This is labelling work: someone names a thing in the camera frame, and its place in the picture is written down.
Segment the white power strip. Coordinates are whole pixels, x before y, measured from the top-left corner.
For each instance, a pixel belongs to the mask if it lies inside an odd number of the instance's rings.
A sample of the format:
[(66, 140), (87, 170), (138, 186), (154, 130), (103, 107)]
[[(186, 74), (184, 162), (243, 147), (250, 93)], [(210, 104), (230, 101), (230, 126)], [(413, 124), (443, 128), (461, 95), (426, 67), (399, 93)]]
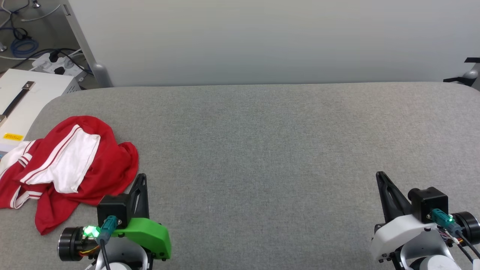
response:
[(59, 56), (58, 52), (44, 53), (31, 63), (32, 71), (54, 75), (66, 75), (82, 81), (87, 73), (73, 63), (66, 56)]

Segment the black chair base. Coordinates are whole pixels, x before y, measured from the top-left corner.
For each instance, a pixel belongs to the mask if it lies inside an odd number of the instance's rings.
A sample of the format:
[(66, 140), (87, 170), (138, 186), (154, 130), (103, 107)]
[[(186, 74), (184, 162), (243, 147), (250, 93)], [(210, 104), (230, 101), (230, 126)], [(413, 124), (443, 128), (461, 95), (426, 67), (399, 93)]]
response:
[(458, 83), (480, 91), (480, 57), (467, 57), (464, 63), (472, 63), (473, 67), (462, 76), (444, 79), (444, 83)]

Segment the grey metal post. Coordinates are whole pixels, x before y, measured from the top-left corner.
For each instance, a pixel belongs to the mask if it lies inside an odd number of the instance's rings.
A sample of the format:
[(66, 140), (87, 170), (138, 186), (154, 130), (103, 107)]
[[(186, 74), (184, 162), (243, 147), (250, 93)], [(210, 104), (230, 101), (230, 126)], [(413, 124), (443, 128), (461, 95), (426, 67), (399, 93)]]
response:
[(73, 8), (71, 6), (70, 0), (59, 0), (60, 6), (64, 11), (65, 16), (67, 17), (67, 21), (70, 24), (72, 32), (74, 33), (77, 42), (82, 49), (84, 56), (86, 57), (86, 61), (91, 68), (91, 72), (95, 76), (98, 85), (101, 88), (109, 88), (113, 87), (113, 84), (110, 80), (110, 76), (108, 75), (107, 69), (104, 65), (98, 63), (87, 43), (86, 37), (81, 29), (79, 21)]

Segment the red and white basketball jersey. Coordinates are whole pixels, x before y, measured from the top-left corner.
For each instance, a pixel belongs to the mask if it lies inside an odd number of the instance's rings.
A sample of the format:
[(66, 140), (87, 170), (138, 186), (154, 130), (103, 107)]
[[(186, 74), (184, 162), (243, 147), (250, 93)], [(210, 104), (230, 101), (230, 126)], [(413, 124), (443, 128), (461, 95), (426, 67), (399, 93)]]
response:
[(123, 193), (138, 167), (133, 143), (117, 143), (113, 129), (99, 118), (72, 116), (0, 159), (0, 210), (35, 200), (34, 223), (46, 235), (79, 204), (97, 206), (104, 196)]

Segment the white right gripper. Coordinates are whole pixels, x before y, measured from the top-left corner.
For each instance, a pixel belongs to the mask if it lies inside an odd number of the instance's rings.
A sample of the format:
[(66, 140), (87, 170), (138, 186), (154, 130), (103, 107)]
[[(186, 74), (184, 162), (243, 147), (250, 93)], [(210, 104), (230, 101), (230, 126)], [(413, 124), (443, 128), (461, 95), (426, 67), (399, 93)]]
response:
[(384, 171), (376, 173), (379, 198), (387, 224), (377, 229), (370, 245), (374, 260), (384, 260), (400, 249), (399, 261), (430, 256), (453, 260), (436, 223), (422, 223), (411, 214), (411, 203)]

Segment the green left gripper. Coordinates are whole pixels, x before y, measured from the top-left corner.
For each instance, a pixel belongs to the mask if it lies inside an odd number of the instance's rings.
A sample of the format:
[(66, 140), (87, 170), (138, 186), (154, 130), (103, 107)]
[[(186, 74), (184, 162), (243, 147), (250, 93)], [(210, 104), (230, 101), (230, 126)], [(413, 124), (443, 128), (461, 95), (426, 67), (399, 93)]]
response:
[(130, 206), (132, 218), (124, 229), (116, 229), (112, 238), (127, 238), (155, 254), (156, 260), (169, 260), (171, 242), (168, 229), (149, 219), (149, 194), (145, 173), (140, 173), (130, 189)]

